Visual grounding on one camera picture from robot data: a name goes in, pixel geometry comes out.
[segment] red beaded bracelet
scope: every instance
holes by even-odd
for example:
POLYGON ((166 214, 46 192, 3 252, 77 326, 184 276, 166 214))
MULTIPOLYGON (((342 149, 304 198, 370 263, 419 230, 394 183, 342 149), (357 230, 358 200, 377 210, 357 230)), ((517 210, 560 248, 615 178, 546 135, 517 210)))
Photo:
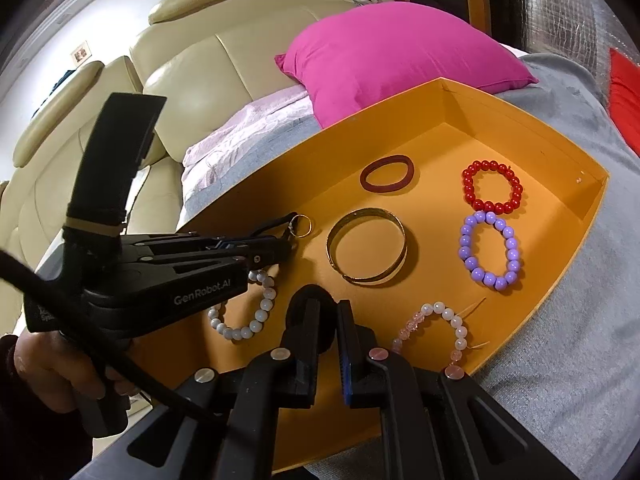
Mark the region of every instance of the red beaded bracelet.
POLYGON ((505 164, 498 164, 495 160, 474 160, 465 171, 462 172, 463 190, 465 193, 465 202, 471 204, 471 207, 475 211, 489 211, 494 212, 497 215, 509 214, 520 207, 520 200, 522 199, 522 186, 520 185, 520 179, 515 176, 511 166, 507 167, 505 164), (509 181, 511 184, 511 197, 504 204, 496 202, 495 204, 490 200, 483 202, 476 198, 476 190, 474 189, 474 175, 478 171, 497 171, 509 181))

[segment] cream leather sofa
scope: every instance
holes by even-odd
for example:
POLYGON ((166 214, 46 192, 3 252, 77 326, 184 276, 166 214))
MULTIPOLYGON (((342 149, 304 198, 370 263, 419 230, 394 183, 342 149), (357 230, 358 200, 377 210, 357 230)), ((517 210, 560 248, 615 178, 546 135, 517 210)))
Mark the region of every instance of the cream leather sofa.
MULTIPOLYGON (((0 247, 35 267, 63 224, 82 151, 112 92, 168 97, 143 167, 150 171, 129 233, 172 232, 182 206, 181 161, 245 104, 296 84, 276 67, 307 25, 351 9, 352 0, 162 0, 129 57, 84 65, 33 118, 14 151, 0 202, 0 247)), ((22 297, 0 282, 0 332, 22 297)))

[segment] black sleeve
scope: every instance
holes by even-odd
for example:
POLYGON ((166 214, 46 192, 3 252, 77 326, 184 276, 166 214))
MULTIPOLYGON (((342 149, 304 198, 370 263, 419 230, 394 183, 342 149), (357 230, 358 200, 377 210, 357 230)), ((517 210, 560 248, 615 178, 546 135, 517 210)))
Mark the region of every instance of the black sleeve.
POLYGON ((0 339, 0 470, 12 480, 68 480, 92 456, 78 412, 52 412, 20 379, 15 335, 0 339))

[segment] hand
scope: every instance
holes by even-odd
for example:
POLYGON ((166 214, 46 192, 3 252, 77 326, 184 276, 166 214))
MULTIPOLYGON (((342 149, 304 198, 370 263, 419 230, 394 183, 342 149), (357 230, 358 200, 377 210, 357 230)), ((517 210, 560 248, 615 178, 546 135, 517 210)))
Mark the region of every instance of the hand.
MULTIPOLYGON (((14 364, 20 378, 54 412, 69 413, 76 408, 73 389, 91 399, 104 397, 104 383, 91 359, 59 332, 22 332, 15 344, 14 364)), ((105 376, 115 381, 118 394, 138 393, 113 368, 107 367, 105 376)))

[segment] gold ring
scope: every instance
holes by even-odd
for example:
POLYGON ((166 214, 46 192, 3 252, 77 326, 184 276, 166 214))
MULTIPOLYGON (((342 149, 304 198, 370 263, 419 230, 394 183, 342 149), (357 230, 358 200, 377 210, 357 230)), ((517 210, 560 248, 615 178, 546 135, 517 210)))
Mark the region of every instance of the gold ring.
POLYGON ((404 256, 406 255, 406 233, 404 232, 404 227, 402 226, 402 222, 399 221, 398 217, 393 213, 385 209, 380 209, 379 207, 366 207, 364 209, 357 209, 356 211, 352 211, 347 213, 345 216, 340 218, 337 223, 331 228, 328 237, 326 238, 326 256, 329 258, 329 263, 334 268, 338 274, 340 274, 347 282, 350 283, 372 283, 379 282, 384 280, 388 276, 390 276, 402 263, 404 260, 404 256), (396 260, 392 263, 392 265, 380 272, 375 276, 371 276, 370 278, 354 278, 353 276, 348 276, 344 272, 340 270, 340 267, 334 262, 334 259, 331 256, 331 246, 334 243, 335 237, 338 232, 341 231, 343 227, 347 224, 350 224, 357 218, 367 217, 367 216, 377 216, 379 218, 384 218, 389 220, 393 224, 395 224, 400 232, 402 233, 402 250, 400 251, 400 255, 396 258, 396 260))
POLYGON ((295 215, 291 221, 289 222, 289 232, 294 236, 294 238, 304 238, 305 236, 309 236, 311 234, 311 231, 313 230, 313 224, 311 222, 311 218, 309 218, 307 215, 295 215), (296 234, 296 230, 293 226, 294 222, 298 219, 298 218, 306 218, 307 220, 309 220, 309 231, 307 231, 306 233, 304 233, 303 235, 297 235, 296 234))

